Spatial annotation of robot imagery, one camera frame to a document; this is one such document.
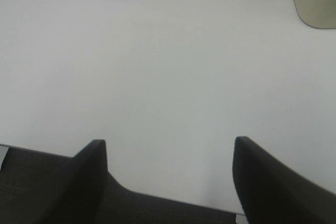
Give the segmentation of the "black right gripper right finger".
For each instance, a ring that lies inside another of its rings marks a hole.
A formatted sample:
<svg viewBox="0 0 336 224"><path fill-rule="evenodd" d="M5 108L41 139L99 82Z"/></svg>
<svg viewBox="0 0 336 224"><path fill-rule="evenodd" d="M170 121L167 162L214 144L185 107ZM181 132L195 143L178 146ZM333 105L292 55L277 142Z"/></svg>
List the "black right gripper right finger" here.
<svg viewBox="0 0 336 224"><path fill-rule="evenodd" d="M335 223L335 194L246 136L235 139L233 181L248 223Z"/></svg>

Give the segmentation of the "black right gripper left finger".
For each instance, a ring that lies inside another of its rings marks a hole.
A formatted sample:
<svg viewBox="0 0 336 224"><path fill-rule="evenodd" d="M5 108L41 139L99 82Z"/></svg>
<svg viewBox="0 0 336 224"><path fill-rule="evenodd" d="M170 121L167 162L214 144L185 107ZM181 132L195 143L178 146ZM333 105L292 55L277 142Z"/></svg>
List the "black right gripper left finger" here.
<svg viewBox="0 0 336 224"><path fill-rule="evenodd" d="M35 186L34 223L94 223L106 183L106 142L93 140Z"/></svg>

